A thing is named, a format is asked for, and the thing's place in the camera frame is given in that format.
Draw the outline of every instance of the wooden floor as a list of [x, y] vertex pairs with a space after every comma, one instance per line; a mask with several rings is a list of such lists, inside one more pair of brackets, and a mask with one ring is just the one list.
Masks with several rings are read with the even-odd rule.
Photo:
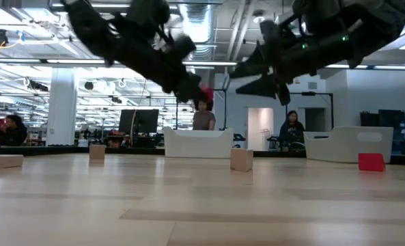
[[0, 169], [0, 246], [405, 246], [405, 167], [87, 154]]

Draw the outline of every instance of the red block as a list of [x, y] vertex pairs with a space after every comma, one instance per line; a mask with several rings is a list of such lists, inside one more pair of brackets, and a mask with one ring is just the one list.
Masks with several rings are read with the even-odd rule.
[[386, 170], [382, 154], [359, 154], [359, 169], [361, 171], [383, 172]]

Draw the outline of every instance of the exposed ductwork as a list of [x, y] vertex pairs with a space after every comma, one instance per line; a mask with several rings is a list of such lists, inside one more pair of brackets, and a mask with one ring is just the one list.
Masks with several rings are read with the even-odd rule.
[[[184, 16], [184, 32], [188, 33], [196, 43], [212, 42], [213, 35], [213, 9], [207, 4], [184, 4], [180, 6]], [[198, 46], [191, 55], [194, 60], [211, 60], [214, 53], [212, 46]]]

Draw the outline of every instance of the woman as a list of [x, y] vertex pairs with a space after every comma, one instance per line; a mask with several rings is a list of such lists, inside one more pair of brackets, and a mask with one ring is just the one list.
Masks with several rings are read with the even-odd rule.
[[196, 113], [193, 116], [193, 130], [213, 131], [216, 124], [216, 118], [211, 111], [213, 110], [213, 101], [195, 100]]
[[8, 115], [0, 130], [0, 145], [21, 146], [27, 136], [27, 129], [18, 115]]
[[291, 142], [298, 142], [300, 138], [303, 141], [304, 126], [298, 121], [298, 114], [295, 110], [288, 113], [287, 120], [279, 131], [279, 140], [285, 150]]

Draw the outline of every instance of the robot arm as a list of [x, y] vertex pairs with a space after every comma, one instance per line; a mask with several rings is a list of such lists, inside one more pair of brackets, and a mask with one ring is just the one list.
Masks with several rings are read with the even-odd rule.
[[[257, 44], [230, 77], [262, 77], [237, 93], [278, 95], [286, 105], [290, 101], [287, 85], [293, 78], [314, 76], [343, 60], [355, 68], [364, 57], [396, 40], [405, 25], [405, 1], [401, 0], [295, 0], [292, 9], [291, 17], [278, 25], [270, 20], [260, 23], [264, 44]], [[299, 37], [288, 28], [296, 19], [307, 27]]]
[[[170, 16], [165, 0], [133, 0], [125, 17], [114, 13], [111, 20], [103, 19], [88, 0], [61, 2], [79, 40], [94, 55], [103, 57], [107, 66], [118, 61], [159, 84], [164, 92], [173, 92], [182, 102], [207, 99], [199, 88], [201, 78], [188, 73], [182, 64], [196, 49], [195, 44], [188, 36], [174, 40], [163, 31]], [[152, 47], [156, 34], [166, 42], [164, 49]]]

